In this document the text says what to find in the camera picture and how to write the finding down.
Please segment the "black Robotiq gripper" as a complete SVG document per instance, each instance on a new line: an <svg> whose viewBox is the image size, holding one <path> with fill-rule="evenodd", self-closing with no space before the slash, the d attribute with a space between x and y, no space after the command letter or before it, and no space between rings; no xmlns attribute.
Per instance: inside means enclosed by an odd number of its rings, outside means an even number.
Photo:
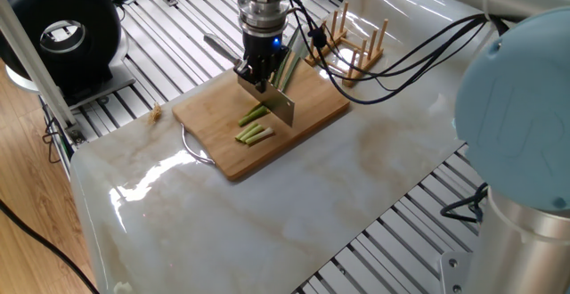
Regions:
<svg viewBox="0 0 570 294"><path fill-rule="evenodd" d="M283 30L284 27L260 29L242 25L245 52L242 61L235 66L235 73L251 85L256 85L260 94L273 86L277 69L289 52L289 48L283 44Z"/></svg>

